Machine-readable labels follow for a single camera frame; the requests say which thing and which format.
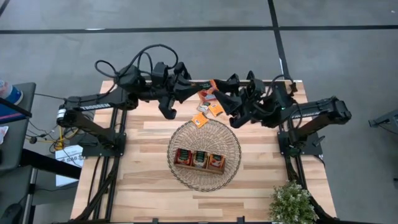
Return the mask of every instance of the round basket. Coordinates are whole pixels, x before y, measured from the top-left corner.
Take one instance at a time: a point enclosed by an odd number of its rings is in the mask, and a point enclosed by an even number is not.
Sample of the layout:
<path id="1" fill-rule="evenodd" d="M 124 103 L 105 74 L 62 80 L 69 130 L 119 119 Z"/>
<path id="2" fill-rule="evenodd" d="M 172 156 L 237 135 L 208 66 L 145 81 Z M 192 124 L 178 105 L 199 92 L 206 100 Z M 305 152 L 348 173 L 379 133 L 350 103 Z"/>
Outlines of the round basket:
<path id="1" fill-rule="evenodd" d="M 223 174 L 212 174 L 199 170 L 174 166 L 177 149 L 205 151 L 225 156 Z M 210 192 L 227 185 L 235 176 L 241 163 L 241 146 L 235 134 L 223 123 L 209 119 L 197 128 L 189 121 L 174 132 L 167 149 L 167 160 L 173 175 L 184 185 L 202 192 Z"/>

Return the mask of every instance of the wire basket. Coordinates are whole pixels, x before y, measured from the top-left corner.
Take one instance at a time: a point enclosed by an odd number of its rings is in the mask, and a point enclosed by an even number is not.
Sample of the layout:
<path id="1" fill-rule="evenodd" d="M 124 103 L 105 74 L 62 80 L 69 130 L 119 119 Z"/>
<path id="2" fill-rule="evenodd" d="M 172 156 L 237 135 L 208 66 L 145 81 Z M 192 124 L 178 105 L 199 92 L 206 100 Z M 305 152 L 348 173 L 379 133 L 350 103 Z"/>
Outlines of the wire basket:
<path id="1" fill-rule="evenodd" d="M 212 174 L 174 166 L 178 148 L 225 156 L 224 173 Z M 201 128 L 197 128 L 192 121 L 179 127 L 169 142 L 167 160 L 173 175 L 185 186 L 201 192 L 211 192 L 232 180 L 239 169 L 241 154 L 241 146 L 235 134 L 225 124 L 209 119 Z"/>

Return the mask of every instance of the green plant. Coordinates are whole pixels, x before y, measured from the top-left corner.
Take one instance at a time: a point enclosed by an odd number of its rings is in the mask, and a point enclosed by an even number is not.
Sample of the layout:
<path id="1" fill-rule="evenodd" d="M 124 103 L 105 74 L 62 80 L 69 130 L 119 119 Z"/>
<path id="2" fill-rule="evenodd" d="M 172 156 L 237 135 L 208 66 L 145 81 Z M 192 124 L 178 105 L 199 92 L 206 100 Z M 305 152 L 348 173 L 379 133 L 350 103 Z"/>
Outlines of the green plant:
<path id="1" fill-rule="evenodd" d="M 295 182 L 274 187 L 270 216 L 275 222 L 285 224 L 315 223 L 317 215 L 310 204 L 310 192 Z"/>

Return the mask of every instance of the concrete floor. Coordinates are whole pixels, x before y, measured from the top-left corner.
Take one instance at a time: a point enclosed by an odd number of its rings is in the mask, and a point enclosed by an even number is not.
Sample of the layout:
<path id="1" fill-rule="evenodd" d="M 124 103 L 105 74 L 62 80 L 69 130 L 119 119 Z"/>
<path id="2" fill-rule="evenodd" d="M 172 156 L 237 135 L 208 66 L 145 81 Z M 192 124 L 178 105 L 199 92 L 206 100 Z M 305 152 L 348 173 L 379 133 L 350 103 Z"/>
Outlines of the concrete floor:
<path id="1" fill-rule="evenodd" d="M 398 2 L 274 1 L 280 26 L 398 24 Z M 271 26 L 266 0 L 11 0 L 0 17 L 0 30 L 86 29 L 176 26 Z M 371 129 L 368 119 L 397 109 L 398 30 L 281 32 L 289 72 L 303 80 L 309 100 L 336 95 L 353 119 L 320 134 L 326 172 L 338 217 L 342 220 L 398 223 L 398 138 Z M 179 32 L 134 34 L 0 35 L 0 78 L 36 82 L 37 92 L 55 96 L 98 92 L 104 77 L 93 64 L 125 66 L 149 44 L 172 46 L 193 78 L 259 78 L 280 73 L 273 31 Z M 173 56 L 151 50 L 154 61 Z M 58 100 L 37 96 L 33 123 L 54 126 Z M 47 145 L 25 145 L 48 154 Z M 37 207 L 35 223 L 67 221 L 70 200 Z"/>

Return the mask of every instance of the wooden tabletop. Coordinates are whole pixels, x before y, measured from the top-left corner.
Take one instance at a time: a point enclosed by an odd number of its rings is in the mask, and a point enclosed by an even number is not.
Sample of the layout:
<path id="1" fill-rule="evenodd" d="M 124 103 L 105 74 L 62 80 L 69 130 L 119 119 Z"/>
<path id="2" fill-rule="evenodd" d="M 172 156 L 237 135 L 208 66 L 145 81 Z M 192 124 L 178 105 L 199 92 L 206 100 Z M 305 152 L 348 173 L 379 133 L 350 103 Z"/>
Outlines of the wooden tabletop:
<path id="1" fill-rule="evenodd" d="M 111 85 L 112 81 L 103 82 L 101 92 Z M 299 103 L 307 102 L 303 83 L 298 82 L 297 88 L 295 99 Z M 242 160 L 234 179 L 220 190 L 197 192 L 186 188 L 172 175 L 166 156 L 169 140 L 179 126 L 199 113 L 199 103 L 197 95 L 182 105 L 176 102 L 174 120 L 163 117 L 157 101 L 140 101 L 136 110 L 128 112 L 127 144 L 119 166 L 112 222 L 149 222 L 152 218 L 159 218 L 161 222 L 235 222 L 236 217 L 241 216 L 245 216 L 246 221 L 271 221 L 269 204 L 273 186 L 284 185 L 287 181 L 284 158 L 279 153 L 277 128 L 265 128 L 259 123 L 231 128 L 241 145 Z M 112 109 L 96 111 L 94 122 L 109 127 L 111 113 Z M 217 118 L 208 113 L 208 117 L 229 124 L 224 113 Z M 91 157 L 84 163 L 71 218 L 78 216 L 87 205 L 96 160 Z M 302 156 L 302 160 L 310 193 L 327 213 L 335 216 L 323 164 L 313 156 Z M 102 161 L 95 177 L 93 195 L 98 188 Z M 104 197 L 100 217 L 104 217 L 106 200 Z"/>

